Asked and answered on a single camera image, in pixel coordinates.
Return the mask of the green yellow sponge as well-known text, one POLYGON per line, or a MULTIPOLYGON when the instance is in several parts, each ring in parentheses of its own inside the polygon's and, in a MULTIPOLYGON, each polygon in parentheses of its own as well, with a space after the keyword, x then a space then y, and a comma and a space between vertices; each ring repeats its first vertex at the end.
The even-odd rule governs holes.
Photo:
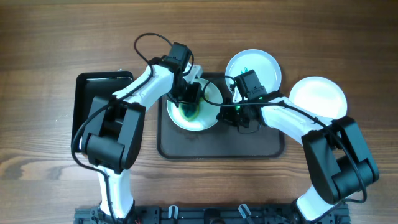
POLYGON ((199 114, 199 105, 194 103, 180 103, 178 111, 184 120, 192 121, 199 114))

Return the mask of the white plate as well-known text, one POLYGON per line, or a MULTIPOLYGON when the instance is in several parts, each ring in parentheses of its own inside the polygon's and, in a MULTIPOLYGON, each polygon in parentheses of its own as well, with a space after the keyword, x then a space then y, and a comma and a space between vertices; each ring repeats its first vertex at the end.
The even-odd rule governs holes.
POLYGON ((347 114, 348 104, 342 89, 324 77, 307 77, 290 91, 289 100, 322 117, 340 119, 347 114))
POLYGON ((248 49, 236 54, 229 61, 225 75, 236 77, 250 70, 255 71, 268 93, 279 90, 282 83, 280 66, 272 55, 262 50, 248 49))
MULTIPOLYGON (((209 83, 205 90, 205 98, 211 102, 221 104, 223 97, 218 87, 213 83, 209 83)), ((182 107, 178 108, 169 100, 166 102, 167 112, 170 119, 180 128, 187 131, 203 131, 214 126, 218 120, 217 115, 220 112, 220 107, 207 103, 203 98, 200 98, 196 112, 192 118, 187 118, 182 113, 182 107)))

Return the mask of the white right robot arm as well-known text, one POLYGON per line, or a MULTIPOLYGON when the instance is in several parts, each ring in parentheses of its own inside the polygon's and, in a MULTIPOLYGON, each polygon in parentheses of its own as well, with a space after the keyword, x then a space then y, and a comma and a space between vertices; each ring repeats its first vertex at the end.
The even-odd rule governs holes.
POLYGON ((367 186, 379 180, 364 136, 349 116, 317 115, 278 91, 220 107, 240 118, 256 119, 303 146, 312 185, 294 202, 302 223, 316 223, 346 202, 364 203, 367 186))

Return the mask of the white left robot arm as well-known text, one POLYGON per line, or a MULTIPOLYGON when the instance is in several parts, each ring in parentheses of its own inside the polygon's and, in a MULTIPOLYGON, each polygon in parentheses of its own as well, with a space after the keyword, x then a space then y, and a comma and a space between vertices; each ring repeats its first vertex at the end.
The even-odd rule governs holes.
POLYGON ((76 80, 76 109, 88 116, 75 124, 73 155, 88 158, 86 169, 98 173, 102 201, 89 214, 92 223, 134 223, 135 201, 130 191, 129 169, 141 148, 146 111, 161 97, 196 103, 201 77, 199 65, 174 58, 154 58, 134 79, 129 71, 82 73, 76 80))

